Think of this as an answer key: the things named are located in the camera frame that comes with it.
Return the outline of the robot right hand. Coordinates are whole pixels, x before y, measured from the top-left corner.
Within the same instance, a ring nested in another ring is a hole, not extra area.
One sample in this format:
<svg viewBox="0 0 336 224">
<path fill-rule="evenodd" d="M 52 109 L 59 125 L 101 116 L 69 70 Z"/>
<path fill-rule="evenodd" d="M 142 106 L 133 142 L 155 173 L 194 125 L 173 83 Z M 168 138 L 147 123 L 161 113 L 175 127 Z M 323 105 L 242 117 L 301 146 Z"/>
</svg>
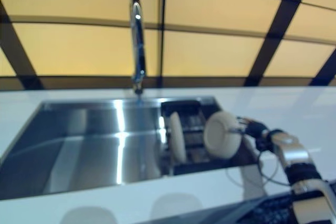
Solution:
<svg viewBox="0 0 336 224">
<path fill-rule="evenodd" d="M 242 116 L 238 116 L 236 119 L 238 125 L 230 126 L 228 130 L 230 133 L 248 135 L 254 139 L 258 139 L 264 138 L 270 131 L 270 129 L 266 125 L 255 119 Z"/>
</svg>

